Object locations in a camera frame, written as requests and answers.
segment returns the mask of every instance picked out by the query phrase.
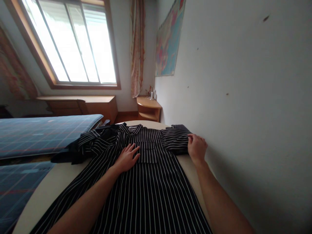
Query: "mattress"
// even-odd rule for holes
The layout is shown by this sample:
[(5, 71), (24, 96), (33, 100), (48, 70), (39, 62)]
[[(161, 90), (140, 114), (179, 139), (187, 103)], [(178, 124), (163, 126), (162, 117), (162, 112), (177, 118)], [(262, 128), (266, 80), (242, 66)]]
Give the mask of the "mattress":
[(46, 174), (51, 162), (0, 167), (0, 233), (9, 233), (26, 203)]
[(0, 119), (0, 159), (57, 153), (103, 115)]

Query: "window pane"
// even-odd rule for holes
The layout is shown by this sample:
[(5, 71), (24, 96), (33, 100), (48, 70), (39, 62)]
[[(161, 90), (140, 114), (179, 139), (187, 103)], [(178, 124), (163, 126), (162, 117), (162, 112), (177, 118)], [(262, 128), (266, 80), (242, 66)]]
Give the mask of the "window pane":
[(71, 15), (71, 20), (78, 38), (82, 59), (84, 60), (85, 69), (90, 82), (98, 82), (98, 74), (95, 68), (90, 43), (88, 40), (87, 31), (85, 29), (84, 19), (81, 13), (81, 8), (78, 5), (67, 4), (68, 11)]
[(100, 81), (116, 83), (104, 8), (83, 4), (83, 9)]
[(36, 1), (22, 0), (59, 81), (69, 81)]
[(71, 81), (88, 82), (63, 3), (39, 1)]

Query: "person's left hand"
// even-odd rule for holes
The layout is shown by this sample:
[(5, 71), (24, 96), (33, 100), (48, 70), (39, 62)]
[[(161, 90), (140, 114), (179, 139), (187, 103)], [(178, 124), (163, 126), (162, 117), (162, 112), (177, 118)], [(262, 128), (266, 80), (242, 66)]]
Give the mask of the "person's left hand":
[(130, 170), (138, 158), (140, 157), (140, 154), (137, 154), (134, 158), (133, 155), (138, 151), (140, 148), (139, 146), (133, 149), (135, 144), (132, 145), (129, 144), (126, 148), (124, 148), (121, 151), (121, 154), (119, 155), (118, 159), (116, 160), (115, 164), (113, 165), (116, 170), (118, 170), (119, 173), (126, 172)]

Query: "floral curtain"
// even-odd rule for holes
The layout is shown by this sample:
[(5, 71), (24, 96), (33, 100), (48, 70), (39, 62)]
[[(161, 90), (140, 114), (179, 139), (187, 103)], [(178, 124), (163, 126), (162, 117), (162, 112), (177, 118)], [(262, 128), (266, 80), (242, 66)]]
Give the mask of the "floral curtain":
[(130, 0), (131, 96), (136, 98), (143, 85), (145, 0)]
[(17, 100), (35, 99), (37, 89), (0, 27), (0, 76)]

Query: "forearm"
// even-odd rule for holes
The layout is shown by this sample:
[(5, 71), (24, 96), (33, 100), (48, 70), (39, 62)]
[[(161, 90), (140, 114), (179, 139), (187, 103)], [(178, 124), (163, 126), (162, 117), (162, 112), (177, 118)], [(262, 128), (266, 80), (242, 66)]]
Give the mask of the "forearm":
[(218, 233), (253, 233), (248, 220), (221, 187), (206, 162), (196, 166), (213, 230)]
[(114, 166), (110, 167), (104, 176), (59, 219), (49, 234), (89, 233), (119, 175), (119, 170)]

